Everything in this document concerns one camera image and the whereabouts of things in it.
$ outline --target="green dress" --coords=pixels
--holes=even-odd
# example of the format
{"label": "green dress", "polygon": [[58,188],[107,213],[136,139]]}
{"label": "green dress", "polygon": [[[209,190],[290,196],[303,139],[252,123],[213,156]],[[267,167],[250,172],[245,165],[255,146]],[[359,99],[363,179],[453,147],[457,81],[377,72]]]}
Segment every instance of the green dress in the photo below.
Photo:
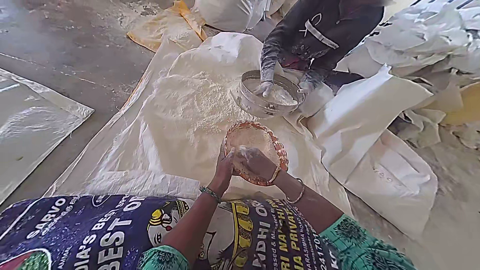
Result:
{"label": "green dress", "polygon": [[[393,246],[371,236],[347,215],[316,236],[336,250],[338,268],[344,270],[414,270],[412,262]],[[188,270],[190,265],[178,250],[162,245],[143,253],[139,270]]]}

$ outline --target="green beaded bracelet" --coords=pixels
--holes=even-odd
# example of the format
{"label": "green beaded bracelet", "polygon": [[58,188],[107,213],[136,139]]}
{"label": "green beaded bracelet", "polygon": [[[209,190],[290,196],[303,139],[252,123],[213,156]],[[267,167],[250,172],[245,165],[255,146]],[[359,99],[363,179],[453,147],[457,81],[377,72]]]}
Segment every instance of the green beaded bracelet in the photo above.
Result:
{"label": "green beaded bracelet", "polygon": [[217,203],[222,203],[222,199],[217,194],[215,194],[215,192],[213,192],[210,188],[208,188],[206,186],[200,186],[199,189],[200,189],[201,192],[208,193],[210,196],[215,198]]}

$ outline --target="gray floor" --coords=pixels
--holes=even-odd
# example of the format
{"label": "gray floor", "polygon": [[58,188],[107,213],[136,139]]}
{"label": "gray floor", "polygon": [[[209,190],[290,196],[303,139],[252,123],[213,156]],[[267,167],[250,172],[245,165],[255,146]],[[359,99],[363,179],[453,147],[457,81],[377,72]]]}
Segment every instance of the gray floor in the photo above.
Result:
{"label": "gray floor", "polygon": [[0,210],[41,196],[135,88],[153,53],[125,34],[142,12],[154,11],[131,2],[0,0],[0,67],[95,109]]}
{"label": "gray floor", "polygon": [[[0,67],[95,109],[11,194],[0,210],[13,202],[41,196],[124,104],[153,56],[125,34],[141,15],[155,14],[156,8],[167,8],[172,0],[149,2],[154,4],[146,4],[145,0],[0,0]],[[260,31],[257,28],[251,34],[262,39],[272,25],[262,22],[259,27]],[[476,160],[467,167],[464,161],[452,158],[452,164],[459,164],[456,168],[439,162],[436,154],[440,151],[459,149],[473,159],[477,157],[477,151],[463,149],[456,139],[452,141],[455,147],[442,143],[418,150],[439,176],[439,192],[427,224],[433,233],[424,235],[422,241],[411,241],[349,194],[360,223],[375,236],[407,250],[417,265],[423,264],[419,269],[453,269],[451,266],[457,265],[456,262],[466,269],[475,268],[474,246],[479,234],[474,227],[478,224],[480,203],[480,186],[475,175],[480,173],[480,163]],[[451,223],[445,230],[437,230],[437,224],[443,221]]]}

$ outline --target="bangle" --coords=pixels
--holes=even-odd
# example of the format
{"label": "bangle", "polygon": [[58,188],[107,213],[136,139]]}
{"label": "bangle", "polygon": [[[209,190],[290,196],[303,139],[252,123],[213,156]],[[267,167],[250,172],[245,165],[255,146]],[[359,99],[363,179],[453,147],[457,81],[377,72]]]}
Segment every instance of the bangle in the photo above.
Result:
{"label": "bangle", "polygon": [[213,192],[210,188],[205,187],[205,186],[200,186],[199,189],[200,189],[201,192],[205,192],[205,193],[209,194],[210,196],[212,196],[217,201],[217,203],[222,202],[222,199],[220,199],[220,197],[217,194],[215,194],[215,192]]}
{"label": "bangle", "polygon": [[277,166],[277,167],[275,168],[275,172],[274,172],[273,175],[272,175],[272,179],[270,179],[270,180],[268,181],[269,184],[275,180],[275,178],[276,178],[276,176],[278,175],[278,172],[279,172],[279,171],[280,171],[280,167]]}
{"label": "bangle", "polygon": [[300,181],[301,183],[301,192],[300,192],[300,195],[297,199],[295,199],[294,201],[291,201],[288,196],[287,197],[287,202],[289,203],[298,203],[298,201],[300,201],[300,199],[303,197],[303,193],[305,192],[305,185],[303,184],[303,181],[300,179],[300,178],[297,178],[298,181]]}

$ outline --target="white flour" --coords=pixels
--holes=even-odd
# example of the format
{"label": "white flour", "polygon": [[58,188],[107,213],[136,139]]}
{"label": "white flour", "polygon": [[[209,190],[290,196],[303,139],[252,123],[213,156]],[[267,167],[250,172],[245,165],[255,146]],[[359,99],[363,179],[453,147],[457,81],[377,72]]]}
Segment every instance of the white flour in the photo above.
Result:
{"label": "white flour", "polygon": [[276,153],[272,137],[265,131],[256,128],[242,128],[232,132],[227,138],[227,152],[232,147],[240,149],[240,146],[250,148],[258,148],[264,153],[275,165],[280,166],[280,158]]}
{"label": "white flour", "polygon": [[182,79],[181,82],[186,83],[192,91],[179,98],[181,104],[172,103],[170,110],[174,117],[192,120],[189,133],[224,134],[238,120],[258,119],[243,111],[233,100],[229,89],[237,87],[239,81],[214,79],[209,73],[202,71],[192,78]]}
{"label": "white flour", "polygon": [[[257,86],[260,85],[260,79],[248,79],[243,82],[243,85],[253,92]],[[298,102],[292,98],[290,93],[288,93],[283,87],[273,84],[272,92],[267,97],[260,96],[263,100],[272,102],[280,105],[297,105]]]}

